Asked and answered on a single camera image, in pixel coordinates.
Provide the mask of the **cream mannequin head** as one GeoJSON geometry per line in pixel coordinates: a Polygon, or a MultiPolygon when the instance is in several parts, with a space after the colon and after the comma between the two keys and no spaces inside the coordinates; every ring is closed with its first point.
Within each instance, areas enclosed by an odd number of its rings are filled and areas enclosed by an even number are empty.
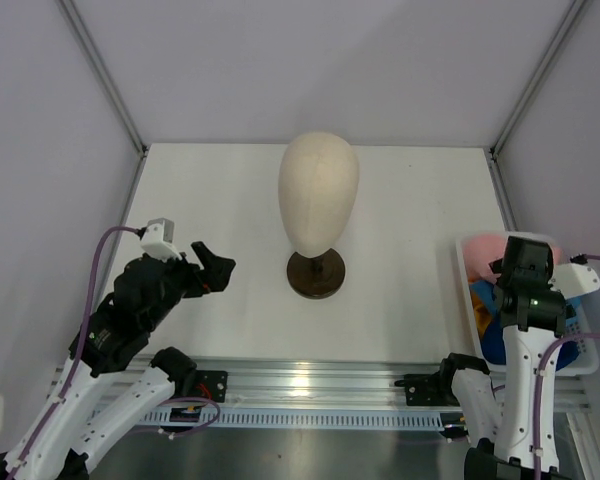
{"type": "Polygon", "coordinates": [[[343,138],[315,131],[287,146],[279,169],[278,202],[293,247],[287,280],[300,296],[325,299],[343,285],[346,265],[335,244],[349,222],[358,186],[359,160],[343,138]]]}

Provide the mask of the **pink bucket hat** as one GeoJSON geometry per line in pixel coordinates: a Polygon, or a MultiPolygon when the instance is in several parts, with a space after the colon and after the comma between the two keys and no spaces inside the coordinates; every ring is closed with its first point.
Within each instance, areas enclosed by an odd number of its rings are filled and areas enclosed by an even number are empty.
{"type": "Polygon", "coordinates": [[[463,269],[470,283],[486,281],[494,285],[497,282],[500,275],[492,271],[491,264],[504,257],[510,238],[511,235],[485,233],[470,237],[463,243],[463,269]]]}

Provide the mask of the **blue bucket hat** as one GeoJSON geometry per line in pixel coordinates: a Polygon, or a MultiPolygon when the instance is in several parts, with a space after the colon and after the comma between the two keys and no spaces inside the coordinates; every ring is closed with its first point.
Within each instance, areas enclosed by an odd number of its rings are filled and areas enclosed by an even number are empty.
{"type": "Polygon", "coordinates": [[[497,312],[497,306],[494,300],[494,285],[485,280],[480,280],[469,285],[470,292],[474,294],[480,302],[486,307],[487,311],[494,315],[497,312]]]}

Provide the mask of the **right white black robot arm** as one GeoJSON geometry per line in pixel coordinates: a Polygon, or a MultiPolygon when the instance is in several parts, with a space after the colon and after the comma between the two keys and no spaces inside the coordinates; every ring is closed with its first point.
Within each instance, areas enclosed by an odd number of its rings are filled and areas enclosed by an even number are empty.
{"type": "Polygon", "coordinates": [[[562,251],[539,236],[483,233],[462,239],[459,255],[466,282],[491,287],[506,368],[498,402],[486,356],[452,353],[440,364],[437,395],[459,403],[471,441],[463,476],[559,479],[554,387],[569,306],[552,281],[562,251]]]}

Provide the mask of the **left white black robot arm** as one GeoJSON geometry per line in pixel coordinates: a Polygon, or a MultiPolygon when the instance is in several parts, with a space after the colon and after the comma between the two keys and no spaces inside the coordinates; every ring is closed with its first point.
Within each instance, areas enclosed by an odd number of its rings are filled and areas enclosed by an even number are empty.
{"type": "Polygon", "coordinates": [[[16,446],[0,454],[0,479],[86,479],[156,407],[172,401],[218,404],[196,363],[168,347],[115,401],[93,412],[181,300],[227,288],[235,261],[201,242],[192,249],[197,263],[174,252],[163,258],[143,254],[125,266],[71,344],[43,412],[16,446]]]}

